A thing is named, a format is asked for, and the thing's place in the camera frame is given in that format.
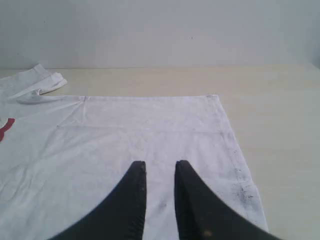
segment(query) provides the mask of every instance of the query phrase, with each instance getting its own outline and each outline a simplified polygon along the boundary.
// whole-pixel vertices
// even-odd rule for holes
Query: white fabric
[[[37,65],[0,79],[0,239],[43,240],[107,196],[145,161],[145,240],[178,239],[174,172],[188,160],[208,186],[267,229],[259,197],[216,95],[40,96],[67,81]]]

